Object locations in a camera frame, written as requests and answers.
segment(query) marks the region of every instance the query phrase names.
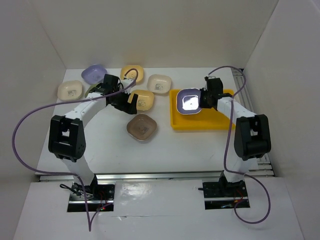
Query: wall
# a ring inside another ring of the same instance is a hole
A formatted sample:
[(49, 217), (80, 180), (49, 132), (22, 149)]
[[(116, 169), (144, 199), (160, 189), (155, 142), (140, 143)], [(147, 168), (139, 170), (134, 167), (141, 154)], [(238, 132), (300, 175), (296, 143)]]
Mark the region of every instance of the wall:
[(31, 0), (68, 69), (244, 67), (278, 0)]
[(320, 224), (319, 43), (314, 2), (280, 0), (245, 68), (254, 109), (269, 117), (273, 166), (307, 240), (319, 239)]
[[(26, 0), (4, 0), (0, 8), (0, 220), (1, 239), (12, 239), (34, 173), (14, 157), (11, 135), (27, 112), (57, 100), (65, 67)], [(53, 109), (21, 126), (17, 147), (37, 166)]]

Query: white panel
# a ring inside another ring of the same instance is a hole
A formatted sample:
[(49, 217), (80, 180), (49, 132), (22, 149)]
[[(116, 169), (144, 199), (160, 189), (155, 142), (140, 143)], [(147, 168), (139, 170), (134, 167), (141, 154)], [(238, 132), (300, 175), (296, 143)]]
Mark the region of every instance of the white panel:
[[(212, 68), (145, 68), (144, 82), (132, 89), (147, 90), (149, 76), (163, 74), (172, 78), (172, 89), (201, 88), (204, 77)], [(85, 90), (89, 87), (81, 78), (82, 69), (68, 69), (64, 81), (79, 80)], [(119, 76), (120, 69), (108, 69), (110, 74)], [(228, 68), (216, 72), (226, 89), (236, 90)], [(60, 105), (54, 114), (64, 115), (76, 105)], [(90, 169), (96, 174), (105, 173), (163, 173), (222, 171), (227, 141), (226, 130), (206, 132), (176, 132), (170, 125), (170, 100), (168, 95), (155, 95), (153, 106), (141, 111), (157, 122), (157, 131), (147, 141), (137, 141), (127, 132), (127, 124), (134, 117), (109, 105), (100, 111), (86, 126), (85, 158)], [(67, 171), (66, 166), (48, 150), (49, 136), (43, 144), (38, 169)], [(238, 156), (234, 147), (229, 148), (228, 162), (233, 165)], [(251, 169), (258, 169), (252, 164)]]
[(273, 166), (285, 181), (305, 239), (319, 239), (320, 12), (280, 0), (247, 66), (254, 110), (269, 118)]
[[(156, 193), (149, 195), (146, 205), (146, 209), (150, 209), (151, 204), (154, 204), (154, 211), (163, 210), (164, 214), (111, 216), (111, 212), (102, 212), (94, 219), (92, 232), (88, 231), (84, 212), (67, 212), (69, 192), (59, 188), (60, 182), (32, 183), (14, 239), (302, 240), (303, 236), (283, 179), (269, 177), (260, 180), (270, 192), (271, 212), (269, 218), (258, 225), (240, 222), (233, 209), (205, 210), (203, 207), (194, 212), (193, 205), (198, 206), (198, 201), (203, 204), (203, 199), (199, 200), (198, 197), (199, 191), (192, 190), (198, 187), (198, 181), (181, 181), (175, 184), (175, 181), (169, 180), (167, 182), (171, 183), (172, 187), (167, 190), (163, 188), (157, 193), (159, 188), (149, 188)], [(252, 179), (246, 179), (246, 185), (251, 207), (239, 209), (238, 212), (247, 220), (258, 220), (268, 208), (266, 194)], [(181, 192), (180, 188), (189, 193), (190, 199), (186, 199), (185, 193), (181, 196), (176, 193)], [(166, 204), (158, 199), (161, 198), (158, 195), (161, 193), (166, 194), (162, 196)], [(135, 206), (143, 211), (138, 200), (131, 205), (132, 211), (135, 211)], [(177, 212), (175, 206), (184, 211)], [(173, 214), (167, 215), (168, 209), (172, 209)]]
[[(34, 176), (14, 157), (12, 132), (24, 114), (57, 100), (57, 86), (66, 69), (27, 1), (1, 1), (0, 32), (0, 238), (11, 240)], [(33, 166), (52, 112), (30, 117), (18, 132), (18, 151)]]
[(31, 0), (69, 69), (244, 67), (278, 0)]

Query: yellow bin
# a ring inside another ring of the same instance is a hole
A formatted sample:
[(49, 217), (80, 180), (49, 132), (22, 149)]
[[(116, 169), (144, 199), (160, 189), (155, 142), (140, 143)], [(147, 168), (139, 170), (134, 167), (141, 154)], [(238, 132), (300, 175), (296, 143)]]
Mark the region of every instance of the yellow bin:
[[(170, 120), (171, 127), (179, 131), (195, 130), (228, 130), (229, 118), (214, 108), (203, 108), (201, 112), (191, 115), (180, 114), (177, 110), (177, 94), (180, 89), (170, 90)], [(231, 89), (225, 89), (224, 93), (234, 94)]]

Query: brown bowl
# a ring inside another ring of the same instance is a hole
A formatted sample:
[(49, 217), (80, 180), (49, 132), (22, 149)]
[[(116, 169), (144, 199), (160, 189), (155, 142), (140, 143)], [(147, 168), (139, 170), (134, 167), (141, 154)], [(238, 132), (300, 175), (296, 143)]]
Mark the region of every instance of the brown bowl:
[(139, 141), (144, 141), (150, 138), (156, 129), (156, 121), (145, 114), (136, 115), (126, 125), (127, 132)]

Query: purple cable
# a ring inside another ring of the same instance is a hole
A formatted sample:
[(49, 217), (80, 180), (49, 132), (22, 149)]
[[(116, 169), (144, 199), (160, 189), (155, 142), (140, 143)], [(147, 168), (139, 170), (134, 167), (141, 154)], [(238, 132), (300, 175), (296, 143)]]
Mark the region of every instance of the purple cable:
[(235, 205), (234, 205), (234, 213), (235, 215), (244, 223), (246, 224), (259, 224), (259, 223), (262, 223), (264, 220), (267, 219), (267, 217), (269, 216), (270, 214), (270, 210), (271, 210), (271, 200), (270, 200), (270, 195), (269, 195), (269, 192), (268, 190), (266, 189), (266, 187), (263, 185), (262, 182), (260, 182), (257, 178), (255, 178), (254, 176), (251, 176), (249, 174), (246, 174), (246, 173), (243, 173), (243, 172), (239, 172), (239, 171), (232, 171), (232, 170), (229, 170), (227, 168), (227, 155), (228, 155), (228, 149), (229, 149), (229, 144), (230, 144), (230, 137), (231, 137), (231, 129), (232, 129), (232, 119), (234, 117), (234, 98), (235, 96), (240, 93), (240, 91), (242, 89), (244, 89), (246, 83), (247, 83), (247, 78), (246, 78), (246, 75), (239, 69), (239, 68), (236, 68), (234, 66), (220, 66), (214, 70), (212, 70), (211, 72), (209, 72), (208, 75), (214, 73), (215, 71), (219, 70), (219, 69), (223, 69), (223, 68), (230, 68), (230, 69), (234, 69), (234, 70), (237, 70), (242, 76), (243, 76), (243, 85), (240, 87), (240, 89), (238, 91), (235, 92), (235, 94), (233, 94), (232, 96), (232, 101), (231, 101), (231, 113), (230, 113), (230, 122), (229, 122), (229, 129), (228, 129), (228, 136), (227, 136), (227, 139), (226, 139), (226, 145), (225, 145), (225, 150), (224, 150), (224, 157), (223, 157), (223, 167), (224, 167), (224, 170), (229, 172), (229, 173), (232, 173), (232, 174), (239, 174), (239, 175), (244, 175), (244, 176), (247, 176), (253, 180), (255, 180), (256, 182), (258, 182), (264, 189), (265, 193), (266, 193), (266, 196), (268, 198), (268, 210), (266, 212), (266, 215), (258, 220), (258, 221), (247, 221), (247, 220), (244, 220), (242, 217), (240, 217), (237, 213), (237, 206), (239, 203), (241, 203), (242, 201), (238, 201)]
[(94, 215), (92, 216), (92, 219), (90, 219), (90, 215), (89, 215), (89, 207), (88, 207), (88, 199), (87, 199), (87, 193), (86, 193), (86, 188), (85, 188), (85, 185), (84, 185), (84, 182), (82, 181), (81, 177), (79, 177), (77, 174), (75, 173), (72, 173), (72, 172), (57, 172), (57, 171), (43, 171), (43, 170), (38, 170), (36, 168), (33, 168), (32, 166), (29, 166), (28, 164), (26, 164), (22, 158), (20, 157), (20, 155), (18, 154), (18, 151), (17, 151), (17, 148), (16, 148), (16, 135), (17, 135), (17, 131), (20, 127), (20, 125), (23, 123), (23, 121), (29, 117), (31, 114), (34, 114), (35, 112), (38, 112), (42, 109), (46, 109), (46, 108), (50, 108), (50, 107), (54, 107), (54, 106), (58, 106), (58, 105), (64, 105), (64, 104), (75, 104), (75, 103), (84, 103), (84, 102), (89, 102), (89, 101), (94, 101), (94, 100), (98, 100), (98, 99), (104, 99), (104, 98), (108, 98), (108, 97), (112, 97), (112, 96), (115, 96), (119, 93), (122, 93), (124, 92), (125, 90), (131, 88), (131, 86), (133, 86), (136, 81), (137, 81), (137, 78), (138, 78), (138, 70), (135, 69), (135, 68), (131, 68), (128, 72), (130, 71), (136, 71), (136, 76), (135, 76), (135, 79), (133, 80), (132, 83), (130, 83), (127, 87), (119, 90), (119, 91), (116, 91), (116, 92), (113, 92), (113, 93), (110, 93), (110, 94), (107, 94), (107, 95), (103, 95), (103, 96), (98, 96), (98, 97), (93, 97), (93, 98), (87, 98), (87, 99), (80, 99), (80, 100), (74, 100), (74, 101), (65, 101), (65, 102), (57, 102), (57, 103), (51, 103), (51, 104), (48, 104), (48, 105), (44, 105), (44, 106), (41, 106), (41, 107), (38, 107), (30, 112), (28, 112), (26, 115), (24, 115), (20, 120), (19, 122), (17, 123), (17, 125), (15, 126), (14, 130), (13, 130), (13, 133), (12, 133), (12, 139), (11, 139), (11, 144), (12, 144), (12, 150), (13, 150), (13, 153), (15, 155), (15, 157), (18, 159), (18, 161), (23, 165), (25, 166), (27, 169), (31, 170), (31, 171), (34, 171), (36, 173), (41, 173), (41, 174), (49, 174), (49, 175), (63, 175), (63, 176), (75, 176), (79, 179), (80, 183), (81, 183), (81, 186), (82, 186), (82, 191), (83, 191), (83, 196), (84, 196), (84, 205), (85, 205), (85, 211), (86, 211), (86, 216), (87, 216), (87, 219), (88, 219), (88, 227), (89, 227), (89, 232), (91, 232), (91, 226), (92, 226), (92, 221), (94, 219), (94, 217), (96, 216), (96, 214), (103, 208), (103, 207), (106, 207), (108, 206), (110, 203), (102, 206), (101, 208), (99, 208), (95, 213)]

